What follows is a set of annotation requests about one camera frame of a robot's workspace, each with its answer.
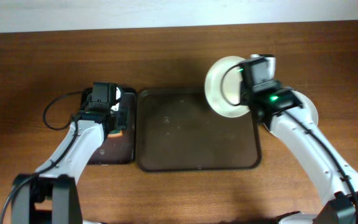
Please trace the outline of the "green and orange sponge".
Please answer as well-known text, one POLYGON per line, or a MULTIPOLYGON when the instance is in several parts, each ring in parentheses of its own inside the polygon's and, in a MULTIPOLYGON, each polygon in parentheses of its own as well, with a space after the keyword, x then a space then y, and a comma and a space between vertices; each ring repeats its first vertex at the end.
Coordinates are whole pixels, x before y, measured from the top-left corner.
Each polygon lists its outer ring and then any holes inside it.
POLYGON ((109 134, 107 135, 107 137, 108 138, 119 138, 122 135, 123 135, 122 130, 115 129, 115 130, 110 131, 109 134))

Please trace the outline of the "pink white plate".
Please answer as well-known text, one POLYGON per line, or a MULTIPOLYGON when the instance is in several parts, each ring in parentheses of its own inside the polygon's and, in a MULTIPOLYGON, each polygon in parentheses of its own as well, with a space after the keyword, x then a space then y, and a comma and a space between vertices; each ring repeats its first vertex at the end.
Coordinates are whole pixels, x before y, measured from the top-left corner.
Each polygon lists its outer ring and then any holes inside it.
POLYGON ((291 106, 279 106, 272 116, 268 130, 282 141, 305 141, 305 136, 317 128, 318 113, 313 102, 300 92, 287 90, 291 106))

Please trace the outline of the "cream white plate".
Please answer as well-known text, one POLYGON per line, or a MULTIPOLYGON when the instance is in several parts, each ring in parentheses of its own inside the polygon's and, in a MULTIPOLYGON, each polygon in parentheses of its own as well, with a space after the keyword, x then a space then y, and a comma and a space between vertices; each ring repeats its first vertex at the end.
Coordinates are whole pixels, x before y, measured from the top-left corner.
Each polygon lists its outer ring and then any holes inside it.
POLYGON ((241 92, 241 69, 233 67, 244 58, 228 56, 219 59, 208 70, 204 93, 210 107, 227 118, 238 118, 247 114, 248 106, 239 105, 241 92))

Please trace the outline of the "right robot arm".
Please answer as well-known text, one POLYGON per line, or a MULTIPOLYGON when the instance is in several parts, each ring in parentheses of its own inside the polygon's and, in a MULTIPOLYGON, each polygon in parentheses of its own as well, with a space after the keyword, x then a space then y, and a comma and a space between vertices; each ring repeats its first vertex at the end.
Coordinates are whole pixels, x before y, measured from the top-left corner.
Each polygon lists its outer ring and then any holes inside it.
POLYGON ((297 158, 324 205, 317 215, 291 212, 276 223, 358 223, 358 172, 319 130, 313 102, 276 80, 242 81, 240 99, 297 158))

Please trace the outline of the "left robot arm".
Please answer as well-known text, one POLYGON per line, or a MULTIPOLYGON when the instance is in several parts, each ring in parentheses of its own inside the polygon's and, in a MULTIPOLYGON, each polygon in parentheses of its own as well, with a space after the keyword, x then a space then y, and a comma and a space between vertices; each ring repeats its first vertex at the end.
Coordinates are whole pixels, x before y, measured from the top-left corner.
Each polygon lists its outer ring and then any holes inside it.
POLYGON ((31 174, 19 174, 4 208, 12 223, 84 224, 77 183, 94 152, 128 127, 127 108, 80 110, 55 152, 31 174))

